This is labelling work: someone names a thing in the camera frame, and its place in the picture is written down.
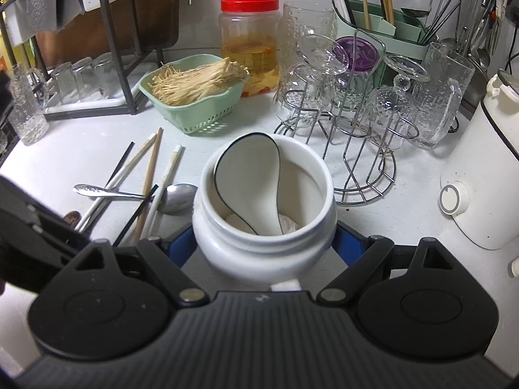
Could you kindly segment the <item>white ceramic soup spoon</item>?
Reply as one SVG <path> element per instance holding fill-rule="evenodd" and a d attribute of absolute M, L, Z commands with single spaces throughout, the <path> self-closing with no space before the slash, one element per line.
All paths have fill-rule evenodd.
<path fill-rule="evenodd" d="M 219 156 L 214 169 L 216 191 L 254 234 L 283 233 L 279 217 L 281 155 L 270 135 L 237 138 Z"/>

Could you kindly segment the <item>wooden chopstick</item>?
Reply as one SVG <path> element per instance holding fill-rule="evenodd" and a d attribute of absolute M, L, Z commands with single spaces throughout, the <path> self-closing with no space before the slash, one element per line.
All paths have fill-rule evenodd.
<path fill-rule="evenodd" d="M 151 190 L 151 187 L 153 184 L 153 178 L 155 175 L 155 170 L 156 170 L 156 165 L 157 165 L 157 156 L 158 156 L 158 153 L 160 150 L 162 136 L 163 136 L 163 128 L 160 127 L 159 129 L 157 129 L 157 137 L 154 142 L 154 146 L 153 146 L 153 149 L 151 152 L 151 158 L 149 160 L 148 169 L 147 169 L 145 180 L 144 180 L 143 191 L 145 194 L 147 194 Z M 138 242 L 141 237 L 142 229 L 144 226 L 147 212 L 148 212 L 148 207 L 147 207 L 147 205 L 144 205 L 142 207 L 141 213 L 139 214 L 139 216 L 137 218 L 136 227 L 135 227 L 135 230 L 133 233 L 135 242 Z"/>

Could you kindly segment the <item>white chopstick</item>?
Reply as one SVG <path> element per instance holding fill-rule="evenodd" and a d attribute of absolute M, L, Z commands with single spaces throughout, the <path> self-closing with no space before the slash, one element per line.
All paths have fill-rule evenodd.
<path fill-rule="evenodd" d="M 127 161 L 123 168 L 119 171 L 119 174 L 113 179 L 113 181 L 107 185 L 109 190 L 115 189 L 121 184 L 123 179 L 132 171 L 132 169 L 140 162 L 145 153 L 153 145 L 157 137 L 157 133 L 148 137 L 148 139 L 140 146 L 139 150 Z"/>
<path fill-rule="evenodd" d="M 145 238 L 149 235 L 149 232 L 153 226 L 153 222 L 154 222 L 156 214 L 157 214 L 157 209 L 158 209 L 160 200 L 165 192 L 166 187 L 173 181 L 173 177 L 175 175 L 175 171 L 178 167 L 178 163 L 179 163 L 179 160 L 180 160 L 180 157 L 181 157 L 183 151 L 184 151 L 184 147 L 180 144 L 178 144 L 175 147 L 175 149 L 173 150 L 172 156 L 169 161 L 169 165 L 163 175 L 160 185 L 157 188 L 153 201 L 151 202 L 151 207 L 148 211 L 145 222 L 143 224 L 142 232 L 141 232 L 140 236 L 138 237 L 139 240 L 141 240 L 142 238 Z"/>

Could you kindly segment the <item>white ceramic utensil jar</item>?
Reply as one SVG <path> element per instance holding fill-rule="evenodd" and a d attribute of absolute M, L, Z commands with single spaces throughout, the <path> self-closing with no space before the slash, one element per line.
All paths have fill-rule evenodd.
<path fill-rule="evenodd" d="M 203 255 L 222 273 L 258 285 L 295 280 L 332 245 L 331 173 L 294 138 L 241 135 L 206 162 L 193 228 Z"/>

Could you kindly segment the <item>purple lid glass jar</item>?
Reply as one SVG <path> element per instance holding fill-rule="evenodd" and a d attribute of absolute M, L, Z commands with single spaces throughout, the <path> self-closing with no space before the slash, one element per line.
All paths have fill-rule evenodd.
<path fill-rule="evenodd" d="M 356 36 L 345 36 L 337 39 L 347 54 L 349 64 L 346 72 L 336 78 L 336 103 L 348 109 L 361 104 L 365 93 L 373 90 L 373 71 L 379 60 L 376 47 L 369 41 Z"/>

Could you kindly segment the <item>stainless steel spoon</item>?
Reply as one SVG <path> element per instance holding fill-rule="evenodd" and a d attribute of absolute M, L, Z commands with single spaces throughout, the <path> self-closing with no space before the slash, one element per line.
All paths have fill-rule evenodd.
<path fill-rule="evenodd" d="M 119 198 L 144 200 L 144 195 L 131 192 L 108 190 L 99 186 L 80 183 L 74 186 L 77 194 L 89 198 Z M 157 210 L 168 215 L 180 215 L 193 208 L 194 196 L 198 188 L 190 183 L 169 185 L 163 192 Z"/>

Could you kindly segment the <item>red lid plastic jar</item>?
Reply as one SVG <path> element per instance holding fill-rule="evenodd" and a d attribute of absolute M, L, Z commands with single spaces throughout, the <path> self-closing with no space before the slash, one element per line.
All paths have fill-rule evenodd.
<path fill-rule="evenodd" d="M 279 80 L 277 26 L 279 0 L 221 0 L 218 23 L 222 57 L 246 67 L 242 96 L 275 89 Z"/>

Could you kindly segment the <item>upside down stemmed glass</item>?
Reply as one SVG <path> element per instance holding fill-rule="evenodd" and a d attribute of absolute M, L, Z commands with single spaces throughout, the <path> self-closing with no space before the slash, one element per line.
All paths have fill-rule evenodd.
<path fill-rule="evenodd" d="M 399 54 L 387 54 L 384 64 L 394 70 L 396 76 L 391 85 L 371 91 L 365 108 L 372 138 L 396 151 L 404 141 L 416 139 L 420 134 L 411 120 L 416 104 L 408 90 L 412 81 L 425 83 L 429 75 L 419 63 Z"/>

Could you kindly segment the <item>green plastic basket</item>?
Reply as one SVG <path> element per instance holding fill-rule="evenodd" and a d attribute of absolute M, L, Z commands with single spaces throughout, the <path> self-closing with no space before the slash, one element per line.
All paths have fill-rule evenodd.
<path fill-rule="evenodd" d="M 221 93 L 207 96 L 191 104 L 170 106 L 163 104 L 151 94 L 151 78 L 162 67 L 172 65 L 181 70 L 196 68 L 200 65 L 223 59 L 209 53 L 189 55 L 175 62 L 169 62 L 145 75 L 139 82 L 139 90 L 145 95 L 157 111 L 177 129 L 186 135 L 203 129 L 228 114 L 240 100 L 246 81 L 238 82 Z"/>

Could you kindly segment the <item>tall clear glass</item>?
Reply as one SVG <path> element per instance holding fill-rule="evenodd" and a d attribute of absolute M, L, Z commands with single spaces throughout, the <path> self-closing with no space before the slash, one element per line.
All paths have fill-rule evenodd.
<path fill-rule="evenodd" d="M 319 108 L 319 85 L 323 67 L 318 59 L 332 50 L 336 32 L 333 8 L 305 1 L 288 1 L 278 27 L 280 78 L 273 97 L 274 112 L 284 123 L 311 125 Z"/>

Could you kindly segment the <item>black metal dish rack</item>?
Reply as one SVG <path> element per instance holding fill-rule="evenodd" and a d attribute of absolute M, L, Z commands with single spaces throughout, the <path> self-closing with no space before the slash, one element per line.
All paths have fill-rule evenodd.
<path fill-rule="evenodd" d="M 179 0 L 99 0 L 93 11 L 83 9 L 62 26 L 39 26 L 30 33 L 36 58 L 44 67 L 76 62 L 86 56 L 110 53 L 115 62 L 116 83 L 123 100 L 110 106 L 49 112 L 50 121 L 121 114 L 135 115 L 142 95 L 132 93 L 128 76 L 151 53 L 163 60 L 163 50 L 179 38 Z"/>

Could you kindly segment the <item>textured glass tumbler left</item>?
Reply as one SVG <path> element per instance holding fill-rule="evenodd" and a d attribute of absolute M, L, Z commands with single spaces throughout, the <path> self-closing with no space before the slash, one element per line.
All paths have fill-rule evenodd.
<path fill-rule="evenodd" d="M 34 95 L 35 88 L 42 93 L 43 104 L 47 104 L 47 84 L 38 68 L 25 68 L 23 64 L 14 66 L 10 83 L 13 108 L 8 120 L 26 146 L 41 140 L 48 130 L 43 109 Z"/>

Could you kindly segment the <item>green utensil drainer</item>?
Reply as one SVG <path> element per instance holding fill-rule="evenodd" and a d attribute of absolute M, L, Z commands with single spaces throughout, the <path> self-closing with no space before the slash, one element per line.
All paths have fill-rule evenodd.
<path fill-rule="evenodd" d="M 337 18 L 336 38 L 353 36 L 356 29 L 364 29 L 364 16 L 361 0 L 349 0 L 352 8 L 355 25 L 349 23 L 335 7 Z M 421 23 L 409 18 L 400 11 L 395 12 L 395 25 L 386 21 L 382 16 L 379 5 L 368 4 L 371 29 L 366 32 L 358 32 L 357 38 L 373 44 L 378 52 L 382 47 L 378 41 L 385 45 L 385 53 L 394 53 L 405 56 L 415 62 L 421 63 L 426 55 L 428 45 L 419 43 L 423 33 Z"/>

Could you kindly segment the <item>enoki mushroom bundle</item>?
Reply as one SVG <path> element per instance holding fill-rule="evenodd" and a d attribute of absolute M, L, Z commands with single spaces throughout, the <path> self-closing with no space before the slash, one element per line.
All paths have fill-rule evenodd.
<path fill-rule="evenodd" d="M 191 104 L 246 81 L 248 75 L 246 67 L 229 57 L 187 70 L 170 65 L 151 78 L 151 94 L 170 106 Z"/>

